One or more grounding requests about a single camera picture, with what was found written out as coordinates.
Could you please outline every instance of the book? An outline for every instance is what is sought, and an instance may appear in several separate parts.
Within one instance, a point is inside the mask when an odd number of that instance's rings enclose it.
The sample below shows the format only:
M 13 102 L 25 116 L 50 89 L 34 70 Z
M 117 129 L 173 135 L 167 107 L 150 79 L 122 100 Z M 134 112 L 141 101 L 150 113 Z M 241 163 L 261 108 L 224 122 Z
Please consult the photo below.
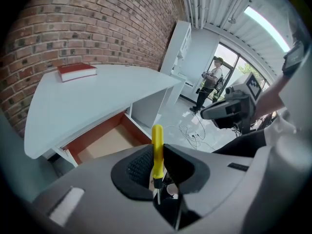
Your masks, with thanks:
M 97 74 L 97 68 L 80 62 L 59 66 L 58 73 L 62 82 L 65 82 L 82 77 L 95 76 Z

